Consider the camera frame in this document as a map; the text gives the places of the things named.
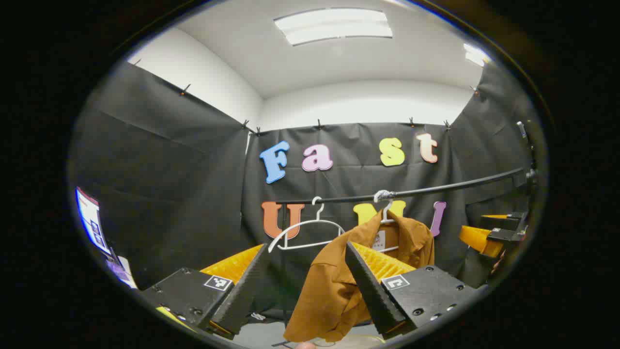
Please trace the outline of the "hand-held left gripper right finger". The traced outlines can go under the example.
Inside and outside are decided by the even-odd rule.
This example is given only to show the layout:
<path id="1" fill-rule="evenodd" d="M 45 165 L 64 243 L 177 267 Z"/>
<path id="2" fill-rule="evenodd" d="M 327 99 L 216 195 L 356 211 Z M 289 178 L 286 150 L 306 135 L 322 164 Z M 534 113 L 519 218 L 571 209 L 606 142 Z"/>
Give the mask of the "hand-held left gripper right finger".
<path id="1" fill-rule="evenodd" d="M 441 317 L 474 303 L 483 291 L 434 265 L 412 268 L 352 241 L 347 242 L 345 262 L 377 331 L 385 339 L 437 323 Z"/>

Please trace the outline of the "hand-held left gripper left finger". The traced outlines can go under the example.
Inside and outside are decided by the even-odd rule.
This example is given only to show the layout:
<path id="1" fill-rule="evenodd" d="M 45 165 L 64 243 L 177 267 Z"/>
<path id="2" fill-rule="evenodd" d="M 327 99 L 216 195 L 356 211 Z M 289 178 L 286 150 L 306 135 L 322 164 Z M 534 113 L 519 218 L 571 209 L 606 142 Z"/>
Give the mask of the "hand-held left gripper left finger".
<path id="1" fill-rule="evenodd" d="M 180 268 L 142 291 L 157 311 L 193 332 L 232 340 L 241 331 L 269 264 L 257 245 L 201 271 Z"/>

